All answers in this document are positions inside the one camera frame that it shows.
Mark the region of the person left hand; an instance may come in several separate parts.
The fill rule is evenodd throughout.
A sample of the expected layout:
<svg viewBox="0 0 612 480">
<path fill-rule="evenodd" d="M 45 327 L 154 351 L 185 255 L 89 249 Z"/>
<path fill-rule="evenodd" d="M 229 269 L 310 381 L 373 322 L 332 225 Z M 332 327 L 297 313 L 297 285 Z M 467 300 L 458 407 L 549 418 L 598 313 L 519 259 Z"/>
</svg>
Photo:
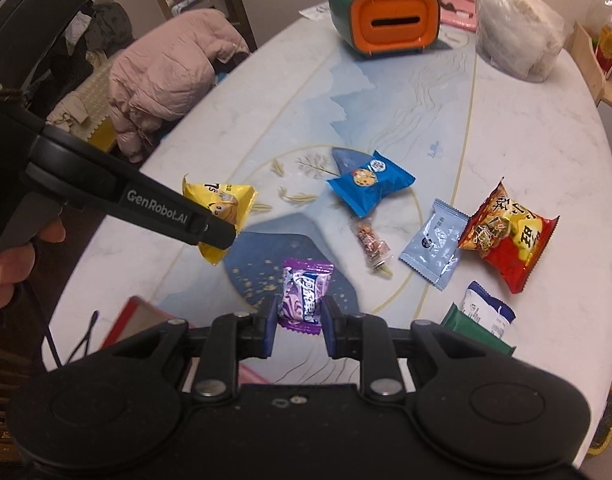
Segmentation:
<svg viewBox="0 0 612 480">
<path fill-rule="evenodd" d="M 15 286 L 28 278 L 35 261 L 36 250 L 31 243 L 0 253 L 0 310 L 12 300 Z"/>
</svg>

